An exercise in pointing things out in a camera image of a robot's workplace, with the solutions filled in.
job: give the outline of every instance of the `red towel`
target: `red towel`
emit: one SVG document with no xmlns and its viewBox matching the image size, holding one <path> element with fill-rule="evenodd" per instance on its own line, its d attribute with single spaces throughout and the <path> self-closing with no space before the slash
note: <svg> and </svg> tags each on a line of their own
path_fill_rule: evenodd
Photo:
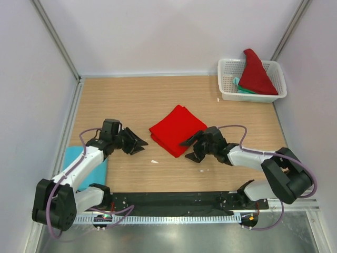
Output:
<svg viewBox="0 0 337 253">
<path fill-rule="evenodd" d="M 278 95 L 259 57 L 251 49 L 246 49 L 243 52 L 246 55 L 246 67 L 240 78 L 239 85 L 257 94 Z"/>
<path fill-rule="evenodd" d="M 188 109 L 177 105 L 173 111 L 158 124 L 149 129 L 151 138 L 174 157 L 181 156 L 188 147 L 179 146 L 199 130 L 207 126 Z"/>
</svg>

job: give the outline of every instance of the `teal cloth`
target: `teal cloth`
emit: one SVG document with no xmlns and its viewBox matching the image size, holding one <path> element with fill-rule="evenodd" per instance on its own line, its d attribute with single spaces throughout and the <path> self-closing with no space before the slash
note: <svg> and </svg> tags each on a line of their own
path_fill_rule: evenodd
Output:
<svg viewBox="0 0 337 253">
<path fill-rule="evenodd" d="M 65 150 L 63 170 L 65 170 L 82 153 L 82 151 L 83 151 L 82 146 L 68 147 Z M 105 159 L 104 162 L 102 162 L 95 169 L 93 169 L 93 171 L 86 177 L 86 179 L 83 180 L 78 190 L 84 191 L 92 183 L 99 183 L 105 185 L 106 172 L 107 172 L 107 159 Z"/>
<path fill-rule="evenodd" d="M 233 83 L 236 85 L 236 86 L 238 86 L 239 85 L 239 81 L 240 81 L 240 78 L 238 78 L 238 77 L 235 77 L 234 79 L 233 79 Z M 243 94 L 251 94 L 251 93 L 249 93 L 249 92 L 247 92 L 247 91 L 242 91 L 242 90 L 237 90 L 237 92 L 238 93 L 243 93 Z"/>
</svg>

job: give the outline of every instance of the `white wall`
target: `white wall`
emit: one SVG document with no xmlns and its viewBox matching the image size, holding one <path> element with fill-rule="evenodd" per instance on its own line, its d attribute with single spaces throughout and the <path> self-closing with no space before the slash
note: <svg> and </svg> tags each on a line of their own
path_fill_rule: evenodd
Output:
<svg viewBox="0 0 337 253">
<path fill-rule="evenodd" d="M 269 60 L 300 0 L 41 0 L 77 70 L 216 72 L 251 47 Z"/>
<path fill-rule="evenodd" d="M 0 1 L 0 245 L 23 252 L 36 184 L 52 163 L 75 88 L 28 0 Z"/>
<path fill-rule="evenodd" d="M 275 103 L 289 146 L 318 178 L 318 201 L 337 236 L 337 2 L 313 1 L 281 54 L 288 95 Z"/>
</svg>

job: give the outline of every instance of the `purple cable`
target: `purple cable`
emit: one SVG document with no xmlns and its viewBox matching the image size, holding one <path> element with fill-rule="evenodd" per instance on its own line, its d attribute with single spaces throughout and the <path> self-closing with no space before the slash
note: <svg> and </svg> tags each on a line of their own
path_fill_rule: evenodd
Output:
<svg viewBox="0 0 337 253">
<path fill-rule="evenodd" d="M 271 225 L 269 227 L 266 227 L 266 228 L 252 228 L 252 227 L 248 227 L 248 226 L 243 226 L 243 227 L 247 228 L 249 230 L 255 230 L 255 231 L 265 231 L 265 230 L 272 229 L 272 228 L 276 227 L 281 222 L 281 220 L 283 219 L 284 205 L 283 205 L 282 201 L 281 201 L 281 208 L 282 208 L 281 215 L 280 215 L 279 219 L 277 220 L 277 222 L 275 222 L 273 225 Z"/>
<path fill-rule="evenodd" d="M 85 155 L 86 155 L 86 145 L 85 145 L 85 142 L 82 138 L 82 134 L 86 133 L 86 132 L 89 132 L 89 131 L 93 131 L 93 130 L 100 130 L 101 128 L 90 128 L 90 129 L 87 129 L 85 131 L 83 131 L 82 133 L 80 133 L 80 140 L 81 140 L 81 143 L 82 143 L 82 146 L 83 146 L 83 155 L 81 156 L 81 158 L 78 160 L 77 163 L 74 164 L 74 166 L 72 166 L 66 173 L 65 173 L 65 176 L 62 176 L 60 178 L 60 180 L 56 183 L 56 185 L 54 186 L 54 188 L 52 189 L 52 192 L 51 194 L 49 195 L 49 198 L 48 198 L 48 201 L 47 201 L 47 207 L 46 207 L 46 220 L 47 220 L 47 226 L 48 226 L 48 230 L 49 230 L 49 233 L 51 234 L 51 236 L 54 238 L 54 239 L 59 239 L 62 235 L 62 231 L 60 232 L 60 234 L 57 236 L 53 230 L 53 227 L 52 227 L 52 223 L 51 223 L 51 203 L 52 203 L 52 199 L 53 199 L 53 196 L 58 188 L 58 186 L 61 184 L 61 182 L 74 170 L 76 169 L 76 167 L 83 161 L 83 159 L 85 158 Z"/>
<path fill-rule="evenodd" d="M 125 209 L 123 209 L 123 210 L 121 210 L 121 211 L 118 211 L 118 212 L 105 212 L 105 211 L 102 211 L 102 210 L 99 210 L 99 209 L 90 208 L 90 210 L 97 211 L 97 212 L 101 212 L 101 213 L 108 214 L 108 215 L 119 214 L 119 213 L 123 213 L 123 212 L 128 211 L 127 214 L 126 214 L 125 216 L 123 216 L 119 221 L 117 221 L 116 223 L 111 224 L 111 225 L 109 225 L 109 226 L 106 226 L 106 229 L 108 229 L 108 228 L 113 228 L 113 227 L 115 227 L 116 225 L 118 225 L 119 223 L 121 223 L 127 216 L 130 215 L 130 213 L 133 211 L 133 209 L 134 209 L 134 205 L 131 205 L 131 206 L 129 206 L 129 207 L 127 207 L 127 208 L 125 208 Z M 80 235 L 79 237 L 77 237 L 77 238 L 75 238 L 75 239 L 73 239 L 73 240 L 66 240 L 66 241 L 60 240 L 59 242 L 62 242 L 62 243 L 65 243 L 65 244 L 67 244 L 67 243 L 69 243 L 69 242 L 74 242 L 74 241 L 76 241 L 76 240 L 82 238 L 83 236 L 85 236 L 85 235 L 87 235 L 87 234 L 89 234 L 89 233 L 91 233 L 91 232 L 93 232 L 93 231 L 97 231 L 97 230 L 96 230 L 96 229 L 90 229 L 89 231 L 83 233 L 82 235 Z M 44 246 L 44 249 L 43 249 L 42 252 L 47 252 L 47 248 L 49 247 L 49 243 L 50 243 L 50 242 L 51 242 L 51 239 L 49 238 L 49 240 L 47 241 L 46 245 Z"/>
<path fill-rule="evenodd" d="M 244 125 L 223 125 L 223 126 L 219 126 L 218 129 L 221 129 L 221 128 L 230 128 L 230 127 L 238 127 L 238 128 L 243 128 L 244 129 L 244 134 L 240 140 L 240 143 L 239 143 L 239 147 L 242 151 L 245 151 L 245 152 L 248 152 L 248 153 L 252 153 L 252 154 L 262 154 L 262 155 L 273 155 L 273 156 L 276 156 L 276 157 L 280 157 L 282 159 L 287 159 L 289 161 L 292 161 L 296 164 L 298 164 L 299 166 L 301 166 L 304 171 L 309 174 L 311 180 L 312 180 L 312 183 L 314 185 L 312 191 L 307 194 L 307 195 L 304 195 L 304 196 L 299 196 L 299 198 L 301 199 L 305 199 L 305 198 L 309 198 L 311 196 L 313 196 L 316 191 L 317 191 L 317 179 L 315 177 L 315 175 L 313 174 L 313 172 L 306 166 L 304 165 L 302 162 L 292 158 L 292 157 L 288 157 L 287 155 L 283 155 L 283 154 L 278 154 L 278 153 L 273 153 L 273 152 L 262 152 L 262 151 L 257 151 L 257 150 L 250 150 L 250 149 L 246 149 L 244 147 L 242 147 L 242 143 L 243 143 L 243 140 L 244 138 L 246 137 L 247 135 L 247 132 L 248 132 L 248 129 L 247 127 L 245 127 Z M 263 231 L 263 230 L 268 230 L 268 229 L 271 229 L 271 228 L 274 228 L 277 224 L 279 224 L 283 218 L 283 215 L 284 215 L 284 205 L 283 205 L 283 202 L 281 201 L 281 208 L 282 208 L 282 211 L 281 211 L 281 216 L 279 217 L 279 219 L 277 220 L 277 222 L 274 224 L 274 225 L 271 225 L 269 227 L 266 227 L 266 228 L 251 228 L 252 230 L 258 230 L 258 231 Z"/>
</svg>

